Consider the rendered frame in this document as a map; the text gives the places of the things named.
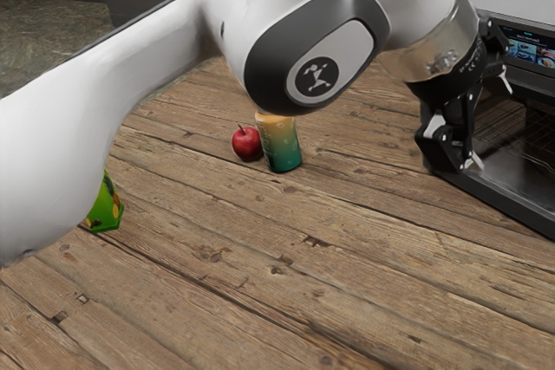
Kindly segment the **open oven door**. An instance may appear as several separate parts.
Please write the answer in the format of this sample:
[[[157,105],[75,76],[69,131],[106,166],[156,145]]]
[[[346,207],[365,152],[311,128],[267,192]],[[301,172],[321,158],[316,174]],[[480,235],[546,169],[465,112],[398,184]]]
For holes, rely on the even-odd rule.
[[[546,127],[475,134],[483,167],[436,175],[555,241],[555,131]]]

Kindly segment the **red apple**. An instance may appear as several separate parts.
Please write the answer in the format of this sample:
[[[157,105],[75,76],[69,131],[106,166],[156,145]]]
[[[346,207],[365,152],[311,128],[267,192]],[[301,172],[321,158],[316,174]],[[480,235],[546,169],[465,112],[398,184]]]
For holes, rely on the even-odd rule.
[[[255,127],[238,125],[238,130],[232,136],[232,149],[243,161],[255,161],[263,154],[261,139]]]

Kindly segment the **green juice carton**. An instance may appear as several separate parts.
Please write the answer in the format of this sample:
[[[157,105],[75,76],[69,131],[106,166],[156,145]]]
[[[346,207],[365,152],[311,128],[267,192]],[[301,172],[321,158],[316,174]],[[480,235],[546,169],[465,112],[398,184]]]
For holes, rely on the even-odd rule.
[[[104,171],[99,194],[93,207],[85,217],[85,223],[89,231],[94,234],[118,230],[123,212],[124,205],[114,183],[108,172]]]

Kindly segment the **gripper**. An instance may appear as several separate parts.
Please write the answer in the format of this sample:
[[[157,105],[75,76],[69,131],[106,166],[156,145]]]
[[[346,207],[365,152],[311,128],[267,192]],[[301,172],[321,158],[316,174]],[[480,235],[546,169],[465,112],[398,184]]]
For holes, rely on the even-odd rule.
[[[500,27],[490,16],[480,16],[475,41],[447,74],[427,81],[406,82],[409,90],[421,100],[421,125],[415,132],[415,143],[431,169],[448,173],[485,169],[473,149],[474,112],[482,90],[481,82],[503,73],[503,57],[508,49],[509,41]],[[432,109],[460,95],[462,124],[445,115],[443,109]]]

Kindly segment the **orange teal drink can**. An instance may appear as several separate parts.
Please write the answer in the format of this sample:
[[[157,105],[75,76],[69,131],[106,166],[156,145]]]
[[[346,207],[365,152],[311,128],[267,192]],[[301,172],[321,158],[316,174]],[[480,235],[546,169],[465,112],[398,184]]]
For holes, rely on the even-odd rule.
[[[267,166],[274,172],[288,172],[302,163],[293,117],[255,113],[255,123],[260,136]]]

